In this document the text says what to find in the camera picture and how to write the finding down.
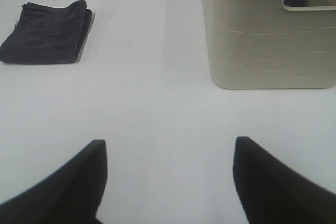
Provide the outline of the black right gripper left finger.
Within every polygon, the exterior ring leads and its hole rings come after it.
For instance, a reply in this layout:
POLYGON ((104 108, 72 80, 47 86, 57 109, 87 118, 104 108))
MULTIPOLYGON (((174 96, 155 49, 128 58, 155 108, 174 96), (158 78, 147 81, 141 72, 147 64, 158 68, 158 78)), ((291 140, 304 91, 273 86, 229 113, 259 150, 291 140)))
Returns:
POLYGON ((1 204, 1 223, 100 223, 108 178, 104 140, 93 140, 54 173, 1 204))

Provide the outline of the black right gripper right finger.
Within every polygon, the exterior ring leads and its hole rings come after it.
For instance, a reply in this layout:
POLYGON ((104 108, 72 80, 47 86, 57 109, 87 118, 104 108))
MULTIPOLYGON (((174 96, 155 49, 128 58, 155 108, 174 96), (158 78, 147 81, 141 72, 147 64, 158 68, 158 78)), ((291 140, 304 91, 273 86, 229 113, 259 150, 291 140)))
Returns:
POLYGON ((246 136, 235 141, 233 180, 249 223, 335 223, 335 194, 246 136))

